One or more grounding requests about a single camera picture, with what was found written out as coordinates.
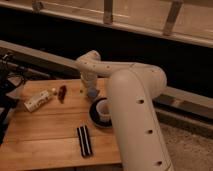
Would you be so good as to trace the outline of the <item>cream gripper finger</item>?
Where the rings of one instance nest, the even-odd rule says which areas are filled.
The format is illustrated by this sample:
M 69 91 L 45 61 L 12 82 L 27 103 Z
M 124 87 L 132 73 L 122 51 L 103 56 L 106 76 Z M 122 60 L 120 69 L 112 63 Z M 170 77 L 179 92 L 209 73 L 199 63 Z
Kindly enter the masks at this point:
M 79 92 L 80 92 L 80 94 L 85 94 L 86 90 L 85 90 L 85 86 L 83 84 L 80 84 Z

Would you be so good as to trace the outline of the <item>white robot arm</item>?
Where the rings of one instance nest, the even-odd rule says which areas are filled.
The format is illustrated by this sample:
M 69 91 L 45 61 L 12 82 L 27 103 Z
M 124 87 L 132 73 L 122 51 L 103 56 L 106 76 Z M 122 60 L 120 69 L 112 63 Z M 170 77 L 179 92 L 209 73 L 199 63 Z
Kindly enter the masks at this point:
M 167 85 L 164 71 L 137 62 L 103 61 L 92 50 L 75 61 L 85 87 L 108 79 L 106 97 L 124 171 L 174 171 L 152 100 Z

